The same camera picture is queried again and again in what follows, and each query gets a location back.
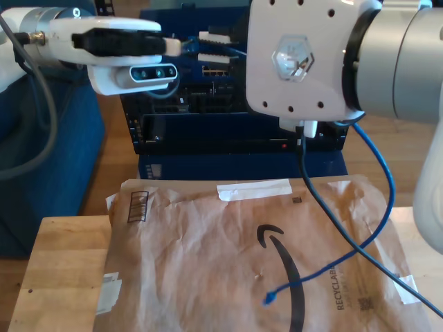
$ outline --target white tape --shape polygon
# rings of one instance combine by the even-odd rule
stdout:
[[[168,57],[178,57],[181,54],[181,41],[172,38],[163,38],[166,43],[166,53]]]
[[[229,64],[230,63],[230,57],[225,57],[223,55],[212,55],[212,54],[200,53],[197,56],[197,59],[200,62],[214,62],[216,64]]]
[[[209,42],[216,42],[220,44],[230,44],[230,37],[225,35],[214,35],[208,31],[200,31],[199,39],[207,40]]]
[[[108,273],[103,276],[102,289],[100,291],[100,299],[98,300],[96,315],[108,313],[112,307],[116,305],[122,281],[117,280],[118,272]]]
[[[108,212],[110,211],[112,207],[112,203],[114,202],[114,199],[116,199],[117,194],[114,194],[106,199],[106,206],[108,208]]]
[[[244,199],[262,199],[279,195],[292,194],[292,187],[288,179],[242,183],[217,186],[219,198],[222,201],[242,201]]]
[[[407,277],[400,278],[405,284],[410,286],[414,291],[417,290],[417,285],[415,285],[415,280],[412,275],[409,275]],[[417,299],[414,295],[410,294],[407,290],[403,289],[400,285],[398,285],[396,282],[394,282],[395,288],[397,289],[397,292],[400,295],[401,301],[403,304],[412,304],[420,302],[419,299]]]

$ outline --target barcode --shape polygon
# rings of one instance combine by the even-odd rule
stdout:
[[[146,221],[147,199],[149,192],[133,192],[129,207],[128,223],[140,223]]]
[[[370,297],[362,297],[359,299],[360,311],[368,311],[374,309],[374,304]]]

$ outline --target amazon logo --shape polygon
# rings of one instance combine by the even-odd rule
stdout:
[[[266,231],[276,232],[278,234],[284,234],[284,232],[274,225],[260,225],[257,228],[257,240],[260,242],[263,248],[266,249],[266,241],[264,240],[264,232]],[[284,245],[278,241],[274,236],[269,237],[272,243],[277,249],[278,254],[283,262],[284,269],[288,275],[289,282],[300,281],[300,273],[298,273],[297,266],[293,262],[291,255]],[[291,326],[289,332],[302,332],[303,324],[305,323],[305,292],[303,291],[303,285],[298,287],[291,287]]]

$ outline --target black cable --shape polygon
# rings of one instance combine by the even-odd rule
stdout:
[[[429,300],[427,300],[423,295],[418,293],[416,290],[412,289],[410,286],[405,284],[396,275],[390,272],[385,266],[378,262],[374,257],[369,255],[364,249],[360,248],[359,245],[349,236],[345,228],[341,225],[341,222],[335,217],[334,213],[329,209],[327,204],[322,200],[318,192],[316,191],[314,185],[309,178],[306,166],[305,166],[305,154],[306,154],[306,139],[303,134],[303,127],[297,128],[297,155],[298,155],[298,168],[305,182],[305,185],[314,199],[317,201],[319,206],[323,209],[326,215],[331,219],[332,223],[336,229],[340,232],[341,236],[356,250],[360,255],[365,257],[372,265],[378,268],[386,276],[391,278],[395,283],[401,286],[404,290],[408,291],[410,294],[414,295],[417,299],[423,302],[428,308],[430,308],[434,313],[436,313],[440,318],[443,318],[443,313],[435,307]]]
[[[42,108],[40,107],[40,100],[37,92],[37,87],[34,81],[34,75],[27,75],[27,78],[31,92],[33,93],[35,113],[37,114],[37,123],[41,130],[48,131],[51,128],[51,126],[48,123],[46,123],[45,119],[43,119]]]
[[[159,100],[164,100],[164,99],[168,99],[171,98],[173,95],[175,95],[175,93],[179,90],[180,87],[180,76],[177,75],[177,79],[175,81],[176,86],[169,92],[162,94],[162,93],[155,93],[152,91],[143,91],[144,94],[150,96],[153,99],[159,99]]]
[[[19,65],[19,67],[22,69],[22,71],[24,71],[29,76],[35,77],[34,72],[26,65],[24,58],[20,55],[20,53],[17,51],[17,49],[15,47],[14,47],[14,55],[15,55],[15,61]],[[44,77],[49,81],[61,82],[61,83],[66,83],[66,84],[77,84],[78,82],[80,82],[80,80],[70,80],[69,78],[56,76],[56,75],[50,75],[47,73],[44,73]],[[89,79],[86,79],[83,81],[83,84],[88,84],[88,83],[89,83]]]
[[[72,83],[70,87],[68,88],[68,91],[66,92],[66,95],[64,96],[62,106],[60,107],[60,112],[58,113],[59,121],[63,120],[64,115],[66,114],[66,111],[68,110],[69,105],[71,104],[71,100],[73,96],[75,95],[75,92],[84,85],[84,78],[78,79],[78,81]]]

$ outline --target brown paper mailer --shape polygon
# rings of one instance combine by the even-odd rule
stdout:
[[[359,243],[385,212],[381,192],[362,178],[317,187]],[[131,182],[119,195],[105,268],[120,273],[120,295],[94,331],[430,331],[423,304],[403,304],[393,281],[358,255],[262,305],[268,291],[350,250],[303,186],[226,202],[215,190]],[[410,275],[391,222],[367,251]]]

